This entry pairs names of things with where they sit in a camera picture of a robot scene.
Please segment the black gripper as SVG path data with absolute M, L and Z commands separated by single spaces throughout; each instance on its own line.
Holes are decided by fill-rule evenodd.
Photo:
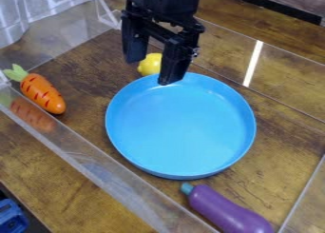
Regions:
M 191 47 L 183 40 L 196 40 L 204 32 L 204 27 L 194 19 L 198 3 L 199 0 L 125 0 L 125 9 L 121 11 L 125 62 L 131 64 L 144 59 L 148 36 L 161 42 L 168 39 L 163 46 L 157 79 L 161 86 L 184 78 L 191 59 L 198 55 L 198 47 Z

